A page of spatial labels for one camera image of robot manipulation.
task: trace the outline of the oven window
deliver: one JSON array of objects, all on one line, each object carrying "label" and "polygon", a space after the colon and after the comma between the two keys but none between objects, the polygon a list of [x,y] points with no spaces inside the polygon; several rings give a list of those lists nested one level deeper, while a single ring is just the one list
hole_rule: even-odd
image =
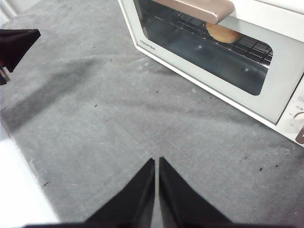
[{"label": "oven window", "polygon": [[261,93],[273,56],[269,45],[152,0],[134,3],[150,41],[247,93]]}]

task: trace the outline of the wire rack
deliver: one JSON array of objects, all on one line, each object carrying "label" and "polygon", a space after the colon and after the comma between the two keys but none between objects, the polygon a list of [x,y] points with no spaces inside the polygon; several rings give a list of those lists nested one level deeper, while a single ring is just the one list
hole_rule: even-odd
[{"label": "wire rack", "polygon": [[222,43],[215,40],[206,29],[206,22],[190,15],[175,11],[163,5],[158,5],[153,10],[149,9],[157,19],[170,23],[180,29],[184,29],[192,34],[196,34],[204,39],[211,41],[215,45],[220,45],[229,51],[237,53],[252,61],[255,61],[263,66],[269,68],[273,57],[271,47],[257,39],[243,35],[239,40],[232,44]]}]

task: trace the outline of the bun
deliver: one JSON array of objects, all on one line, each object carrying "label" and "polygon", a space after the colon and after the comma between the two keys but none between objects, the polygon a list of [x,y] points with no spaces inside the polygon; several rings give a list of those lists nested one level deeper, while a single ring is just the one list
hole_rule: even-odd
[{"label": "bun", "polygon": [[243,34],[236,32],[234,30],[228,29],[221,25],[213,25],[210,23],[206,23],[206,28],[209,34],[216,40],[222,43],[231,44],[237,40],[239,40]]}]

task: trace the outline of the gray surface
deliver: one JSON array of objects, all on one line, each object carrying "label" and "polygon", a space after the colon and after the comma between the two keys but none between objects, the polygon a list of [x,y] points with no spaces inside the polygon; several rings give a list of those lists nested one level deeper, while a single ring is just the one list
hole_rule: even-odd
[{"label": "gray surface", "polygon": [[42,34],[1,114],[62,221],[165,155],[235,222],[304,224],[304,149],[138,52],[116,1],[43,0],[5,28]]}]

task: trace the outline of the white toaster oven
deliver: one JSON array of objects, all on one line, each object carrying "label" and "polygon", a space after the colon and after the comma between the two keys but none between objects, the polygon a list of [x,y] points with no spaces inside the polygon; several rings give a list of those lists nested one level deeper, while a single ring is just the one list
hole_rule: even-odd
[{"label": "white toaster oven", "polygon": [[119,0],[138,50],[304,146],[304,7],[266,2]]}]

